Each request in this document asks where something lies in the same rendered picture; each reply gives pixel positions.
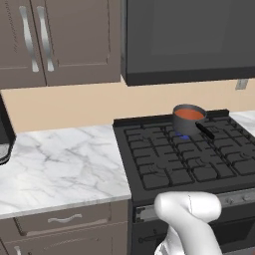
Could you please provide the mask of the grey saucepan with red sauce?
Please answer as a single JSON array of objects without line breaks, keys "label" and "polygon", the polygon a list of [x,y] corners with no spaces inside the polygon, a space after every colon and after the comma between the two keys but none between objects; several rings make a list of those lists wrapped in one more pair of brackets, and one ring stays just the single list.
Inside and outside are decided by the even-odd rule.
[{"label": "grey saucepan with red sauce", "polygon": [[196,135],[202,132],[214,139],[214,134],[203,125],[206,117],[206,110],[199,106],[177,105],[172,111],[173,128],[182,135]]}]

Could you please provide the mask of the black gas stove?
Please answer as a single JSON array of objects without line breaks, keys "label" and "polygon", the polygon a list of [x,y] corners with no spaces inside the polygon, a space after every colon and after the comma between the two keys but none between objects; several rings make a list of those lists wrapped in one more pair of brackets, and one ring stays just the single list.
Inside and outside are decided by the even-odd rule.
[{"label": "black gas stove", "polygon": [[[153,203],[168,191],[217,195],[222,213],[210,226],[223,255],[255,255],[255,135],[227,110],[209,111],[204,126],[214,139],[176,132],[171,115],[114,121],[131,192],[129,255],[153,255],[165,238],[167,224]],[[228,197],[233,204],[226,203]]]}]

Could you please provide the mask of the brown cupboard door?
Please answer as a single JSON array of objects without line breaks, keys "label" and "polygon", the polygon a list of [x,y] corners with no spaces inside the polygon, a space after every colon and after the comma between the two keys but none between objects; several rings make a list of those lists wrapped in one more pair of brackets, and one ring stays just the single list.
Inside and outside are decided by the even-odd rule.
[{"label": "brown cupboard door", "polygon": [[[30,32],[39,72],[32,72],[20,6],[27,8]],[[46,78],[34,23],[31,0],[0,0],[0,90],[45,87]]]},{"label": "brown cupboard door", "polygon": [[[121,0],[31,0],[49,86],[121,79]],[[54,72],[47,70],[37,6],[45,8]]]},{"label": "brown cupboard door", "polygon": [[127,255],[128,224],[117,223],[13,241],[4,244],[8,255]]}]

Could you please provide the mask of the dark grey range hood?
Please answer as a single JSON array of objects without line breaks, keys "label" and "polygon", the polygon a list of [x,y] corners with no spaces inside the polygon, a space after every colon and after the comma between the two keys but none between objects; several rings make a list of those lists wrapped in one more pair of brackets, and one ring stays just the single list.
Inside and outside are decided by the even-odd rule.
[{"label": "dark grey range hood", "polygon": [[255,0],[122,0],[129,86],[255,78]]}]

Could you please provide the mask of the brown drawer front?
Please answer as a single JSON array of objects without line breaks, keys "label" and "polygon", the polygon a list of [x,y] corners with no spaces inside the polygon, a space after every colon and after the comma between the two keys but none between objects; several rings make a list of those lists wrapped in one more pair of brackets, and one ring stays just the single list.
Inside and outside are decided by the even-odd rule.
[{"label": "brown drawer front", "polygon": [[15,217],[21,235],[49,233],[57,230],[107,223],[111,219],[109,203],[70,208],[34,215]]}]

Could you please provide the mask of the black coffee machine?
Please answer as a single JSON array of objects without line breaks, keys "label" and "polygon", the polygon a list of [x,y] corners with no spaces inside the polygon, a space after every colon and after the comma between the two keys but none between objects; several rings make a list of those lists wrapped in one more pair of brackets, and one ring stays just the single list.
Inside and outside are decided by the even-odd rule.
[{"label": "black coffee machine", "polygon": [[0,165],[10,159],[15,140],[16,134],[0,94]]}]

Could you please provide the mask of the brown lower cupboard door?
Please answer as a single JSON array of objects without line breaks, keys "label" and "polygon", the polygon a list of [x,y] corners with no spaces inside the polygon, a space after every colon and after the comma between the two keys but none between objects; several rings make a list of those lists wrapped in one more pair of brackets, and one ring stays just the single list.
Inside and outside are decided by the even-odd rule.
[{"label": "brown lower cupboard door", "polygon": [[127,255],[128,224],[117,223],[13,241],[4,244],[8,255]]}]

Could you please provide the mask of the grey wall socket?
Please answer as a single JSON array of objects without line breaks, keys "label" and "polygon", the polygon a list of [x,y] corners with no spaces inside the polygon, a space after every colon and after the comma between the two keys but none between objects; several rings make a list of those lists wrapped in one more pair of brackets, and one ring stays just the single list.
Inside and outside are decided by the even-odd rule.
[{"label": "grey wall socket", "polygon": [[248,84],[248,79],[240,79],[237,81],[237,85],[235,87],[236,90],[245,90]]}]

